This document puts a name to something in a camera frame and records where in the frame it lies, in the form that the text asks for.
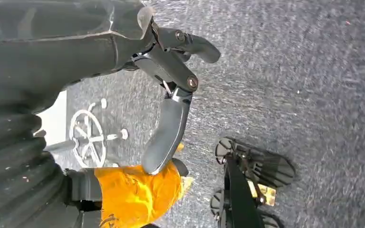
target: black stand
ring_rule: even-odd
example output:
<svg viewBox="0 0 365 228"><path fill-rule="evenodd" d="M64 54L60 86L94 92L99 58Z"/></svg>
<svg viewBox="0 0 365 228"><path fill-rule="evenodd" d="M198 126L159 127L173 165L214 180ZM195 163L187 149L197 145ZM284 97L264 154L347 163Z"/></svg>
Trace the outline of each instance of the black stand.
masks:
<svg viewBox="0 0 365 228"><path fill-rule="evenodd" d="M224 189L211 199L211 211L219 228L280 228L272 215L259 211L265 203L258 183L278 188L289 185L295 176L293 166L282 156L223 138L215 150L216 160L224 165ZM253 198L248 180L254 183Z"/></svg>

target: orange fabric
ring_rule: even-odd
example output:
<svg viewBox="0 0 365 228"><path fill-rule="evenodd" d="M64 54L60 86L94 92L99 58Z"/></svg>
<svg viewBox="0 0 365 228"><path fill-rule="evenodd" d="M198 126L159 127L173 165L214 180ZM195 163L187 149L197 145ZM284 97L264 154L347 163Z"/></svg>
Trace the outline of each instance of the orange fabric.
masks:
<svg viewBox="0 0 365 228"><path fill-rule="evenodd" d="M141 228L177 201L181 179L172 162L157 175L142 166L95 169L103 194L100 228Z"/></svg>

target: metal bolt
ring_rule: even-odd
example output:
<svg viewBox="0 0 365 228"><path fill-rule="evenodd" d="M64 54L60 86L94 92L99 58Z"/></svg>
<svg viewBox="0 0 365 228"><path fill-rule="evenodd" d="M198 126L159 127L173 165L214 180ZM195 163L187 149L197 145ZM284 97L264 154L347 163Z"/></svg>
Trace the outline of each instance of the metal bolt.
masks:
<svg viewBox="0 0 365 228"><path fill-rule="evenodd" d="M198 79L196 77L189 77L188 78L188 85L191 87L191 89L196 89L198 86Z"/></svg>
<svg viewBox="0 0 365 228"><path fill-rule="evenodd" d="M175 37L177 38L177 40L184 42L185 41L185 34L183 32L181 32L180 30L175 32Z"/></svg>

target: black rubber grip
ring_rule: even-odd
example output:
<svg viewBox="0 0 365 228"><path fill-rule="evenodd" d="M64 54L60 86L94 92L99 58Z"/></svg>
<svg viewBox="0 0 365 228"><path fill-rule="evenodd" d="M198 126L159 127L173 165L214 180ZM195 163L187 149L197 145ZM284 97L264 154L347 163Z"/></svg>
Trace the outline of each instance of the black rubber grip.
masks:
<svg viewBox="0 0 365 228"><path fill-rule="evenodd" d="M145 172L158 174L173 157L183 138L189 108L189 102L163 100L159 126L143 155L142 165Z"/></svg>

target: gray carpet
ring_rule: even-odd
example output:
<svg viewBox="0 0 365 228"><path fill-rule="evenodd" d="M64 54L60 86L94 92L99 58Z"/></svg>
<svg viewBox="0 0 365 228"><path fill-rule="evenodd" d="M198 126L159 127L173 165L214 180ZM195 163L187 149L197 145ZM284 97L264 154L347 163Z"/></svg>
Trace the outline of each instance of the gray carpet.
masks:
<svg viewBox="0 0 365 228"><path fill-rule="evenodd" d="M204 36L222 52L213 65L189 62L200 88L178 157L195 183L157 224L216 227L208 206L222 178L213 149L227 135L296 165L297 181L263 208L287 228L365 228L365 0L147 2L161 26ZM95 112L105 130L131 136L110 144L110 159L138 164L162 96L142 72L122 72L69 88L68 113L105 97L109 107Z"/></svg>

